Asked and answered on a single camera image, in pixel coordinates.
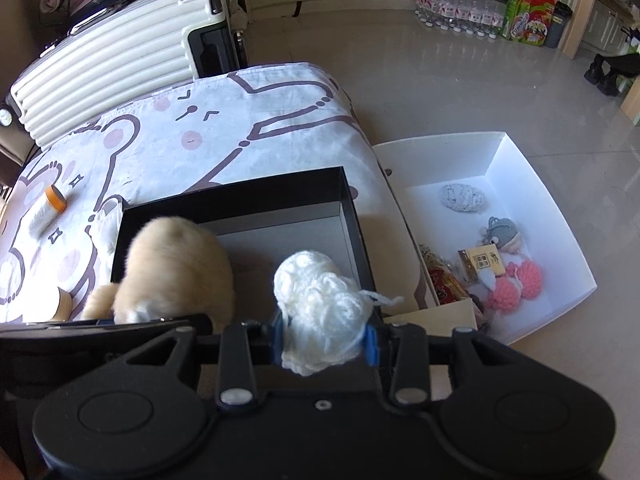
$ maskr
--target orange cap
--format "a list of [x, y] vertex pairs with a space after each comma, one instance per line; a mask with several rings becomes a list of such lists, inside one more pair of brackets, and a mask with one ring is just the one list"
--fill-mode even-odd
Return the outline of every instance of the orange cap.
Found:
[[51, 204], [52, 208], [58, 213], [62, 213], [66, 209], [66, 200], [62, 196], [62, 193], [58, 191], [58, 188], [53, 184], [44, 190], [47, 200]]

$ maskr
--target screw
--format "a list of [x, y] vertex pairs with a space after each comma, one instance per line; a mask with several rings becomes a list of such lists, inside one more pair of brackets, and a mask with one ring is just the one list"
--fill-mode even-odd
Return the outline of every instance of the screw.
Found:
[[318, 402], [316, 402], [315, 406], [316, 406], [316, 410], [320, 410], [321, 412], [325, 412], [327, 410], [330, 410], [333, 407], [331, 401], [330, 400], [325, 400], [325, 399], [318, 400]]
[[428, 398], [427, 392], [420, 388], [400, 388], [396, 391], [396, 400], [405, 406], [420, 404]]
[[220, 400], [227, 406], [244, 406], [254, 399], [254, 394], [244, 388], [229, 388], [220, 394]]

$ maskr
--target tiled floor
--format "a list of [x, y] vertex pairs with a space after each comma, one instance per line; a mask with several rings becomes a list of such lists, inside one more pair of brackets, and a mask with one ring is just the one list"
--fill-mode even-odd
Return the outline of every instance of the tiled floor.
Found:
[[564, 213], [598, 282], [518, 350], [602, 394], [618, 420], [604, 472], [640, 478], [640, 130], [583, 78], [588, 53], [427, 29], [403, 10], [257, 22], [252, 64], [311, 61], [353, 100], [372, 143], [503, 130]]

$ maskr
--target trash can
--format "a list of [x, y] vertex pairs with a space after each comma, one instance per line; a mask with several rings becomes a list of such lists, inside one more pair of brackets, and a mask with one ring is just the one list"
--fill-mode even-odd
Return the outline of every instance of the trash can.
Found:
[[549, 48], [556, 48], [558, 46], [564, 28], [573, 15], [574, 12], [571, 10], [571, 7], [562, 2], [556, 3], [556, 10], [554, 10], [554, 15], [551, 17], [549, 30], [546, 32], [545, 46]]

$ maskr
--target white suitcase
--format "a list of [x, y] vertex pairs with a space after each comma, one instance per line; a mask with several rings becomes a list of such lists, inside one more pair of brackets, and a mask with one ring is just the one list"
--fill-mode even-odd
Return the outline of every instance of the white suitcase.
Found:
[[228, 0], [127, 0], [73, 27], [7, 100], [42, 148], [107, 110], [239, 68]]

